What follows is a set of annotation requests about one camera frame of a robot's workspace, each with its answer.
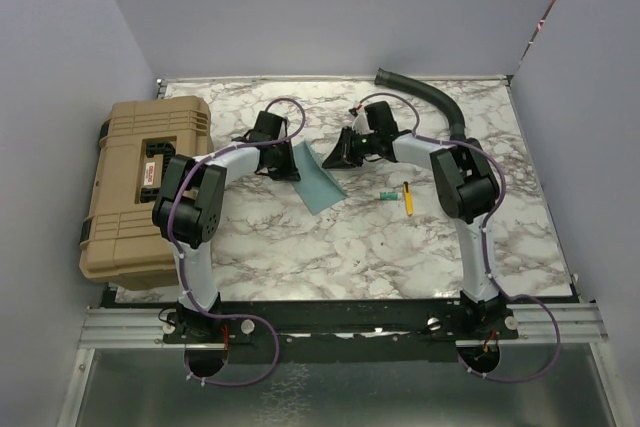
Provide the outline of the teal envelope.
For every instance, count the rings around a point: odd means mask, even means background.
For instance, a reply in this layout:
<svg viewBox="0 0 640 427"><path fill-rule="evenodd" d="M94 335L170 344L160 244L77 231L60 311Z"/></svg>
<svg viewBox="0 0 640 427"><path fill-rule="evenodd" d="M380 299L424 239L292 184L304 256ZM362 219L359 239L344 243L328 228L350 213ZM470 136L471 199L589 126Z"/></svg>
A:
<svg viewBox="0 0 640 427"><path fill-rule="evenodd" d="M332 174L322 168L321 159L306 141L293 148L300 180L293 188L312 215L343 201L347 194Z"/></svg>

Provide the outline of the green white glue stick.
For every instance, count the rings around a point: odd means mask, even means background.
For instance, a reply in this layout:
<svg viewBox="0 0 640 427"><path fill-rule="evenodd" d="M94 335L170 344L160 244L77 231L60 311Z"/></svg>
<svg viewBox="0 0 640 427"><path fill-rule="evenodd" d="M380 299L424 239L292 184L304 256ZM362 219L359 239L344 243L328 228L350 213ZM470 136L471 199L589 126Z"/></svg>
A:
<svg viewBox="0 0 640 427"><path fill-rule="evenodd" d="M403 198L403 194L397 191L380 192L378 198L382 201L399 201Z"/></svg>

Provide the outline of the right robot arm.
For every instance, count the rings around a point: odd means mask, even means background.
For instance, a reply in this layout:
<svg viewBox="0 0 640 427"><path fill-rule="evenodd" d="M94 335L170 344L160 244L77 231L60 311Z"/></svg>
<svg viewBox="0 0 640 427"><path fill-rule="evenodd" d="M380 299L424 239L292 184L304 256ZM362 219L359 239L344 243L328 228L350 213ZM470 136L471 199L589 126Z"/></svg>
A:
<svg viewBox="0 0 640 427"><path fill-rule="evenodd" d="M500 187L476 141L440 143L401 131L385 101L357 110L354 124L341 130L322 167L360 167L370 157L411 164L431 171L442 210L454 221L463 264L461 330L481 338L491 331L506 301L494 283L495 260L490 213Z"/></svg>

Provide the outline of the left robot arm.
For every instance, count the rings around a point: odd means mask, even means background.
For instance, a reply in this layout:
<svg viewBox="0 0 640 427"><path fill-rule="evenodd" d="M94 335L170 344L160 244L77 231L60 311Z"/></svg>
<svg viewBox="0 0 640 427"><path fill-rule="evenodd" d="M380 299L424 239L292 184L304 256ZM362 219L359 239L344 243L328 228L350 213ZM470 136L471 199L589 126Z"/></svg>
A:
<svg viewBox="0 0 640 427"><path fill-rule="evenodd" d="M152 209L152 222L169 242L179 286L175 312L166 323L174 336L206 342L220 332L223 314L213 276L211 240L221 221L226 187L262 173L276 181L298 181L288 121L267 110L254 127L227 147L169 161Z"/></svg>

